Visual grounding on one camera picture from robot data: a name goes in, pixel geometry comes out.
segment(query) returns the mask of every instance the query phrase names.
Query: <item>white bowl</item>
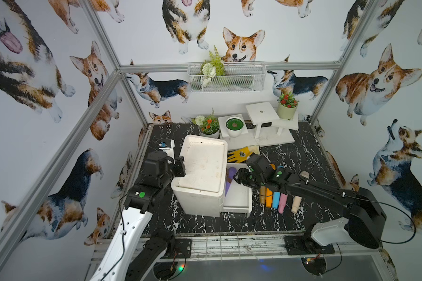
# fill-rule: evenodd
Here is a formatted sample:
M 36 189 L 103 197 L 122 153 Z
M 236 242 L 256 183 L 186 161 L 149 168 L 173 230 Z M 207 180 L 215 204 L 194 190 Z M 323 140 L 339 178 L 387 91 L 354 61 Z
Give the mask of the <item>white bowl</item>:
M 225 121 L 225 127 L 227 128 L 227 122 L 228 122 L 228 120 L 230 120 L 230 119 L 239 119 L 240 121 L 242 121 L 242 125 L 244 125 L 244 121 L 241 119 L 241 118 L 239 118 L 239 117 L 237 117 L 237 116 L 231 116 L 230 118 L 228 118 L 226 121 Z M 227 128 L 227 132 L 228 132 L 228 135 L 231 137 L 231 138 L 237 138 L 237 137 L 239 137 L 241 134 L 242 134 L 242 129 L 244 128 L 244 126 L 242 126 L 242 128 L 240 128 L 239 130 L 237 130 L 237 131 L 233 131 L 233 130 L 230 130 L 229 128 Z

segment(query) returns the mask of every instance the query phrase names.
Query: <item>black marble surface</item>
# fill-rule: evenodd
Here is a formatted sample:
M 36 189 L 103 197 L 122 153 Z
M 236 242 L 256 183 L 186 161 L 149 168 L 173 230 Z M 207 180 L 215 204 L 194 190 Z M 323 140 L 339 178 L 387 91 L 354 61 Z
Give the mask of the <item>black marble surface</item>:
M 295 143 L 262 147 L 261 154 L 276 166 L 289 166 L 297 172 L 307 171 L 309 177 L 315 181 L 338 186 L 310 125 L 299 122 L 299 130 L 290 131 Z M 198 135 L 198 127 L 192 123 L 154 125 L 146 156 L 158 149 L 161 139 L 174 139 L 175 156 L 178 156 L 188 134 Z M 330 210 L 313 202 L 311 198 L 303 198 L 299 212 L 293 214 L 290 211 L 293 197 L 288 196 L 287 207 L 283 214 L 279 214 L 276 209 L 263 208 L 256 191 L 252 193 L 252 197 L 253 209 L 248 218 L 245 214 L 236 213 L 221 213 L 218 218 L 196 216 L 185 214 L 172 189 L 167 188 L 166 195 L 155 210 L 144 234 L 151 234 L 155 228 L 165 228 L 177 234 L 293 231 L 304 230 L 316 222 L 340 217 L 338 210 Z

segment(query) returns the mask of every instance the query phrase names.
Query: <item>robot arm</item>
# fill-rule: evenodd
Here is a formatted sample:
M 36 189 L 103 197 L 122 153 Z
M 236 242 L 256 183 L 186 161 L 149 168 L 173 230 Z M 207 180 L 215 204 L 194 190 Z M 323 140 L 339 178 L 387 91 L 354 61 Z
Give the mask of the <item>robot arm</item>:
M 160 150 L 151 152 L 124 202 L 122 219 L 109 248 L 91 281 L 143 280 L 153 265 L 174 251 L 174 235 L 155 230 L 144 250 L 130 263 L 141 234 L 152 218 L 174 177 L 185 176 L 183 158 L 174 158 L 174 141 L 164 140 Z
M 386 215 L 369 190 L 340 189 L 304 178 L 288 168 L 274 170 L 261 155 L 252 155 L 247 166 L 249 170 L 240 169 L 234 176 L 237 183 L 256 189 L 266 186 L 273 192 L 314 199 L 342 214 L 342 219 L 318 223 L 313 228 L 311 238 L 321 246 L 342 242 L 342 233 L 364 247 L 377 249 L 380 246 Z

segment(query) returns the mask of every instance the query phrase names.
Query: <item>white styrofoam box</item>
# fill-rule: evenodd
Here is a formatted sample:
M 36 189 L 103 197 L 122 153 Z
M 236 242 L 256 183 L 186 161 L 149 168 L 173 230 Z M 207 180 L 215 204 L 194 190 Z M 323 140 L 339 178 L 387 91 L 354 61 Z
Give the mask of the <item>white styrofoam box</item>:
M 227 163 L 227 169 L 235 167 L 239 169 L 248 169 L 246 164 Z M 252 189 L 245 185 L 232 181 L 227 195 L 224 198 L 224 209 L 226 213 L 244 213 L 250 217 L 252 212 Z
M 187 135 L 180 156 L 185 177 L 175 177 L 172 189 L 187 214 L 219 217 L 224 205 L 228 145 L 225 140 Z

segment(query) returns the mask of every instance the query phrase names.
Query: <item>white wire basket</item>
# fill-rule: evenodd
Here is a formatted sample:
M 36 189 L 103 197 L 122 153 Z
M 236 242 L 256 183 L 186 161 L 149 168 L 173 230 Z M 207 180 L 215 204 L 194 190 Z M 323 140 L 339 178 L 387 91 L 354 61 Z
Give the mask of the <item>white wire basket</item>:
M 211 81 L 200 75 L 203 63 L 189 63 L 188 75 L 194 93 L 259 92 L 264 89 L 266 65 L 264 62 L 225 63 L 224 76 L 214 76 Z

